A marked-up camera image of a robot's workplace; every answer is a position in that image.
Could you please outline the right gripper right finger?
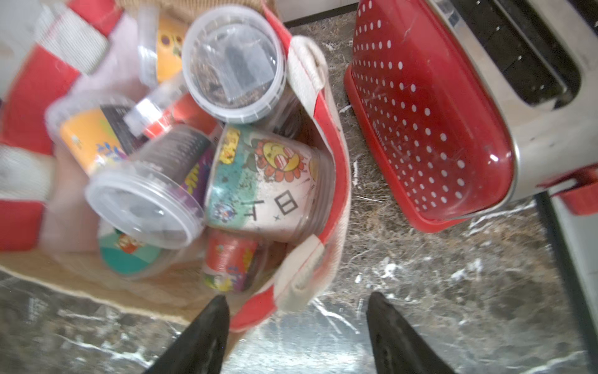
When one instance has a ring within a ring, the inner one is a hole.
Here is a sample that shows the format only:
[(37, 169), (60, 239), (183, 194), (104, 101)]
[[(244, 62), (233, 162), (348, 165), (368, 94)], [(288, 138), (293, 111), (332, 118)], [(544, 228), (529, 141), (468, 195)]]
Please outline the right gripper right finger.
[(378, 373), (455, 373), (382, 293), (370, 295), (366, 316)]

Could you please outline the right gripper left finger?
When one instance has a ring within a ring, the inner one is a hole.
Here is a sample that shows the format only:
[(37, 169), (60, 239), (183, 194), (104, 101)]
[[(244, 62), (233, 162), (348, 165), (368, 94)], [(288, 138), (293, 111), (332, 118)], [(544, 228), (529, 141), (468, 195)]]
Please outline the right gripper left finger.
[(218, 295), (146, 372), (219, 374), (224, 362), (229, 326), (227, 299)]

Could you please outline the seed jar red label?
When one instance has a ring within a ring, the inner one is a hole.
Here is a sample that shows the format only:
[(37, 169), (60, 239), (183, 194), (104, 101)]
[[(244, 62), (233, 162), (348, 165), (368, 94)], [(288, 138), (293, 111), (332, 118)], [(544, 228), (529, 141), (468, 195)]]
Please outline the seed jar red label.
[(203, 282), (220, 293), (245, 292), (263, 270), (267, 253), (267, 242), (261, 238), (210, 229)]

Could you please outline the seed jar orange label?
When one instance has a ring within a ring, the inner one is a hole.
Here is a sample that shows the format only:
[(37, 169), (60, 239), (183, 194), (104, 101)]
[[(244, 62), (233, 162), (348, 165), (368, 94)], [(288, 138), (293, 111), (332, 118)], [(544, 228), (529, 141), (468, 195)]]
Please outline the seed jar orange label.
[(87, 92), (67, 95), (45, 112), (48, 135), (60, 143), (89, 175), (123, 161), (145, 140), (135, 137), (124, 121), (135, 102), (122, 94)]

